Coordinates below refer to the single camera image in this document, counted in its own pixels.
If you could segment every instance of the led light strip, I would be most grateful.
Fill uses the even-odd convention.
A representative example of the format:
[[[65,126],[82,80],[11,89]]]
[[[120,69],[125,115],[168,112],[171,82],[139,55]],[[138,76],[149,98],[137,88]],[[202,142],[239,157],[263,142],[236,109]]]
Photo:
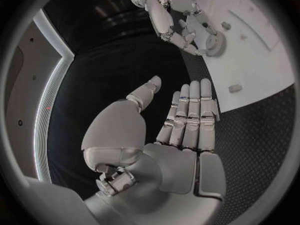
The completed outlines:
[[[56,95],[70,64],[74,60],[74,54],[56,32],[42,9],[35,15],[33,21],[48,42],[61,55],[61,59],[56,64],[40,97],[33,134],[34,163],[37,177],[40,181],[51,182],[47,157],[49,122]]]

